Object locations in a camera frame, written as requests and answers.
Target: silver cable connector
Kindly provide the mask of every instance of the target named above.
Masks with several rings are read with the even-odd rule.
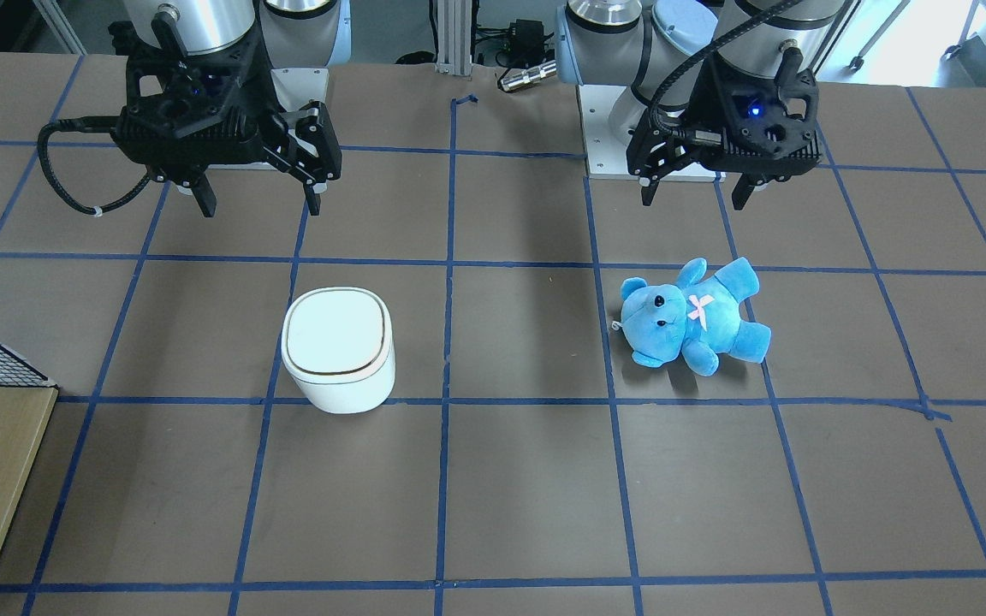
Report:
[[[553,77],[558,74],[558,60],[543,62],[541,65],[524,69],[521,73],[509,75],[501,80],[501,90],[505,92],[515,92],[523,90],[524,87],[536,85],[539,81]]]

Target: container lid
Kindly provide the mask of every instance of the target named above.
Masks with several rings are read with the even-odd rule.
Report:
[[[318,289],[288,308],[285,352],[310,375],[363,378],[378,370],[389,350],[390,317],[374,293],[360,288]]]
[[[709,45],[717,17],[697,0],[656,0],[653,20],[658,30],[688,56]]]

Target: white lid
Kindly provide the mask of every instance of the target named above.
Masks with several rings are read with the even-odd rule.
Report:
[[[372,292],[318,289],[291,304],[284,334],[285,354],[297,370],[313,376],[348,375],[357,381],[386,360],[390,316]]]

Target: teddy bear ear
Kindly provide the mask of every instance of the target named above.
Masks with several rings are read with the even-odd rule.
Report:
[[[646,288],[649,283],[646,283],[644,278],[627,278],[622,281],[622,300],[626,301],[627,297],[630,297],[630,293],[638,291],[639,288]]]

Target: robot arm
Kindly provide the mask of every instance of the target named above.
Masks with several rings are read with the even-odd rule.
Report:
[[[558,74],[629,86],[640,113],[626,127],[627,171],[643,204],[665,175],[700,163],[742,173],[733,192],[742,210],[757,187],[821,159],[807,65],[844,3],[725,0],[715,19],[695,0],[656,0],[645,12],[639,0],[571,0],[559,15]]]
[[[132,20],[110,25],[110,34],[117,54],[128,57],[126,104],[120,116],[59,121],[42,130],[40,161],[56,192],[76,210],[102,213],[79,206],[58,186],[46,152],[55,130],[105,132],[128,159],[147,167],[147,179],[191,190],[206,217],[216,209],[209,165],[248,163],[268,163],[293,176],[317,215],[318,193],[341,176],[341,147],[324,102],[284,109],[270,70],[276,59],[284,66],[345,62],[348,0],[125,5]],[[144,94],[145,77],[157,78],[161,92]]]

